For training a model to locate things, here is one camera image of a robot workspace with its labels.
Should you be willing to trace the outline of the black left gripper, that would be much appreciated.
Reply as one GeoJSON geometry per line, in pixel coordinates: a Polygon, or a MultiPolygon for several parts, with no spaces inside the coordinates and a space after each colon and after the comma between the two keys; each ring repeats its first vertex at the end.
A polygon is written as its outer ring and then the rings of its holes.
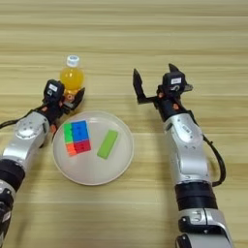
{"type": "Polygon", "coordinates": [[[40,110],[40,114],[52,125],[63,114],[69,114],[71,110],[78,107],[83,99],[84,92],[85,88],[81,88],[73,100],[68,100],[65,96],[62,96],[59,100],[45,98],[43,99],[45,105],[40,110]]]}

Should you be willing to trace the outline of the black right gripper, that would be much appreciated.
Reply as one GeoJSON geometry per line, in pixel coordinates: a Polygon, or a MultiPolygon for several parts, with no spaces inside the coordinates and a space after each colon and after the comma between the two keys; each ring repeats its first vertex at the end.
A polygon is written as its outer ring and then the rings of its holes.
{"type": "MultiPolygon", "coordinates": [[[[173,64],[169,63],[170,72],[179,72],[179,69],[173,64]]],[[[142,89],[142,80],[140,73],[137,69],[133,71],[133,86],[137,95],[139,104],[153,104],[155,109],[160,112],[163,121],[166,121],[170,117],[179,113],[186,113],[187,109],[182,106],[180,96],[182,93],[192,91],[193,86],[186,83],[183,87],[165,86],[159,84],[156,95],[152,97],[146,97],[142,89]]]]}

